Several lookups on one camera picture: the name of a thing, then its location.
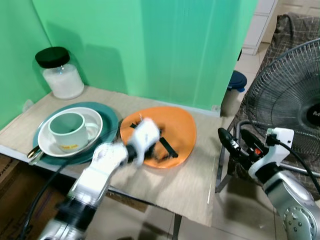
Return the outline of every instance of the green wall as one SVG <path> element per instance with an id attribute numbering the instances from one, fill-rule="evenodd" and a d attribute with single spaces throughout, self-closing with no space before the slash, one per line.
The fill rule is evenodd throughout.
<path id="1" fill-rule="evenodd" d="M 37 71 L 35 54 L 50 46 L 31 0 L 0 1 L 0 129 L 50 90 Z"/>
<path id="2" fill-rule="evenodd" d="M 257 0 L 33 0 L 86 84 L 220 106 Z"/>

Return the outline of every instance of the wire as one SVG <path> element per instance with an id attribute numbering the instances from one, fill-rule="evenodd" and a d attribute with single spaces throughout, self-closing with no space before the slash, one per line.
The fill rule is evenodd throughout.
<path id="1" fill-rule="evenodd" d="M 290 147 L 285 145 L 283 142 L 281 142 L 278 139 L 274 139 L 274 140 L 275 140 L 275 144 L 278 144 L 278 145 L 284 147 L 285 149 L 287 149 L 301 163 L 301 165 L 304 167 L 306 172 L 309 174 L 309 176 L 310 176 L 310 178 L 311 178 L 316 190 L 320 194 L 320 185 L 319 185 L 315 175 L 312 173 L 310 167 L 305 163 L 305 161 L 294 150 L 292 150 Z"/>
<path id="2" fill-rule="evenodd" d="M 32 214 L 34 213 L 34 210 L 41 198 L 41 196 L 44 194 L 44 192 L 46 191 L 46 189 L 49 187 L 50 183 L 53 181 L 53 179 L 62 171 L 62 169 L 64 169 L 68 164 L 70 164 L 74 159 L 71 158 L 67 161 L 65 161 L 64 164 L 62 164 L 59 169 L 54 172 L 51 177 L 46 181 L 45 185 L 42 187 L 42 189 L 38 192 L 38 194 L 36 195 L 35 199 L 33 200 L 31 207 L 29 209 L 28 215 L 25 219 L 24 225 L 23 225 L 23 229 L 21 230 L 21 234 L 20 234 L 20 240 L 25 240 L 25 235 L 26 235 L 26 231 L 27 228 L 29 226 Z"/>

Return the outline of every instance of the white powder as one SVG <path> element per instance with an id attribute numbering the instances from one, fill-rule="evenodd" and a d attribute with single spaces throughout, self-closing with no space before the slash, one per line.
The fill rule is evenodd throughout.
<path id="1" fill-rule="evenodd" d="M 73 99 L 84 90 L 84 83 L 77 68 L 72 64 L 61 67 L 47 68 L 42 73 L 52 93 L 59 99 Z"/>

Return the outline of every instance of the electric fan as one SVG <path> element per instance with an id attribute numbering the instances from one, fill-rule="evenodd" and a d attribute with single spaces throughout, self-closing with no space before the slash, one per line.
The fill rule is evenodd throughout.
<path id="1" fill-rule="evenodd" d="M 320 38 L 290 49 L 261 71 L 246 109 L 262 136 L 268 128 L 293 129 L 292 148 L 320 156 Z"/>

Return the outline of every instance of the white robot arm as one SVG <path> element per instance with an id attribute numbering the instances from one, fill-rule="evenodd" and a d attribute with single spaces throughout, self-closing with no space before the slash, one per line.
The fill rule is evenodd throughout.
<path id="1" fill-rule="evenodd" d="M 241 134 L 248 145 L 246 153 L 229 132 L 220 128 L 218 133 L 220 141 L 232 157 L 253 179 L 263 184 L 265 194 L 282 219 L 287 239 L 320 240 L 320 208 L 297 178 L 279 166 L 290 152 L 275 145 L 274 139 L 291 147 L 294 131 L 286 128 L 268 129 L 267 148 L 249 131 L 244 130 Z"/>
<path id="2" fill-rule="evenodd" d="M 141 166 L 145 152 L 160 139 L 160 130 L 149 118 L 135 128 L 125 146 L 119 143 L 102 143 L 93 153 L 91 164 L 72 186 L 39 236 L 39 240 L 83 240 L 95 212 L 105 196 L 115 171 L 127 163 Z"/>

